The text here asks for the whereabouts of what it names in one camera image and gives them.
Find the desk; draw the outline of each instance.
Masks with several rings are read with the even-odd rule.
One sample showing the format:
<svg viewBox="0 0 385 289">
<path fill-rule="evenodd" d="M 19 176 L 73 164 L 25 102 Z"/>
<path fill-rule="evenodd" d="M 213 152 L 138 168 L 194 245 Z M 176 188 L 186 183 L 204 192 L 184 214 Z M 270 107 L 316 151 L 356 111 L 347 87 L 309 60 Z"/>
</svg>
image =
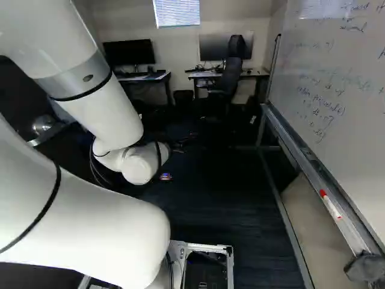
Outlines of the desk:
<svg viewBox="0 0 385 289">
<path fill-rule="evenodd" d="M 128 84 L 151 84 L 151 83 L 164 83 L 166 95 L 167 95 L 167 105 L 173 105 L 173 98 L 171 96 L 171 90 L 170 90 L 170 78 L 171 78 L 171 71 L 166 71 L 161 76 L 157 78 L 146 78 L 148 75 L 143 76 L 133 76 L 133 77 L 119 77 L 117 76 L 117 79 L 119 82 L 125 82 Z"/>
<path fill-rule="evenodd" d="M 255 67 L 251 69 L 251 73 L 247 73 L 249 69 L 244 69 L 243 73 L 241 73 L 241 76 L 239 79 L 255 79 L 255 90 L 254 95 L 257 95 L 260 87 L 260 78 L 266 78 L 270 74 L 266 71 L 263 67 Z M 197 87 L 198 80 L 200 79 L 215 79 L 220 78 L 222 76 L 222 73 L 218 73 L 215 71 L 202 71 L 202 72 L 193 72 L 188 75 L 188 79 L 194 80 L 194 96 L 196 99 L 199 98 L 199 88 Z"/>
</svg>

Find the robotic arm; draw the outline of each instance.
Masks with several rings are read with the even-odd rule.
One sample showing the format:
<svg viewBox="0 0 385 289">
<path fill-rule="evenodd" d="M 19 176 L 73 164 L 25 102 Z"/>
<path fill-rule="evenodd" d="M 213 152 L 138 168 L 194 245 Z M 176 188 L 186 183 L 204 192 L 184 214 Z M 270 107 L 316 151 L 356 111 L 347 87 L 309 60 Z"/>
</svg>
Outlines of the robotic arm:
<svg viewBox="0 0 385 289">
<path fill-rule="evenodd" d="M 131 183 L 158 169 L 156 145 L 129 148 L 141 120 L 69 0 L 1 0 L 0 54 L 96 136 L 95 158 Z M 160 143 L 162 164 L 168 158 Z"/>
<path fill-rule="evenodd" d="M 70 0 L 0 0 L 0 54 L 95 136 L 134 183 L 158 168 L 138 114 Z M 162 162 L 168 157 L 159 144 Z M 0 116 L 0 261 L 77 270 L 123 288 L 167 288 L 170 225 L 157 207 L 91 185 L 29 148 Z"/>
</svg>

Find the desk leg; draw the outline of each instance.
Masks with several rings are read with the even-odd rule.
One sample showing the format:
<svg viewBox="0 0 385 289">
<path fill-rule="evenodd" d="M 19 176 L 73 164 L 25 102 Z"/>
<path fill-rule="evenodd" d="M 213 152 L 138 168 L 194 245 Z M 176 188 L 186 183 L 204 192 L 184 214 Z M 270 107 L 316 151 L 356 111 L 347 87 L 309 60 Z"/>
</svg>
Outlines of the desk leg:
<svg viewBox="0 0 385 289">
<path fill-rule="evenodd" d="M 173 98 L 171 96 L 171 90 L 170 90 L 170 80 L 167 80 L 165 83 L 164 83 L 164 87 L 166 89 L 166 96 L 167 96 L 167 105 L 169 107 L 172 107 L 174 102 L 173 102 Z"/>
<path fill-rule="evenodd" d="M 255 91 L 254 91 L 254 96 L 258 97 L 258 93 L 260 92 L 260 80 L 259 78 L 255 78 Z"/>
<path fill-rule="evenodd" d="M 198 80 L 194 78 L 194 100 L 199 99 Z"/>
</svg>

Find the black office chair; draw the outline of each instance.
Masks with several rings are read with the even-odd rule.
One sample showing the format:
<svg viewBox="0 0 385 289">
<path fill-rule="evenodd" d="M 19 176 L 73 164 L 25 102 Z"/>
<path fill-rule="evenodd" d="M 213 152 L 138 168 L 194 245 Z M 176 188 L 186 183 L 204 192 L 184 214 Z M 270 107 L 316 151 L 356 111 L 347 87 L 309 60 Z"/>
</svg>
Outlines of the black office chair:
<svg viewBox="0 0 385 289">
<path fill-rule="evenodd" d="M 223 119 L 227 114 L 231 100 L 236 93 L 238 80 L 242 73 L 245 48 L 246 44 L 242 35 L 231 36 L 222 77 L 208 88 L 209 110 L 220 119 Z"/>
</svg>

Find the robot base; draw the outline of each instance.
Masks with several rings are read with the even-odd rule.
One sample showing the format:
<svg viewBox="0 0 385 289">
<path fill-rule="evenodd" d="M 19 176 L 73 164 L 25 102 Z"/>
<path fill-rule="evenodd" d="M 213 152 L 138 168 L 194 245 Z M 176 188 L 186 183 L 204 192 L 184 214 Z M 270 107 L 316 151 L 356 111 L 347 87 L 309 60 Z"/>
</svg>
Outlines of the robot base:
<svg viewBox="0 0 385 289">
<path fill-rule="evenodd" d="M 232 246 L 171 240 L 158 276 L 146 289 L 234 289 L 233 266 Z M 103 288 L 115 287 L 89 276 L 84 276 L 78 287 L 78 289 Z"/>
</svg>

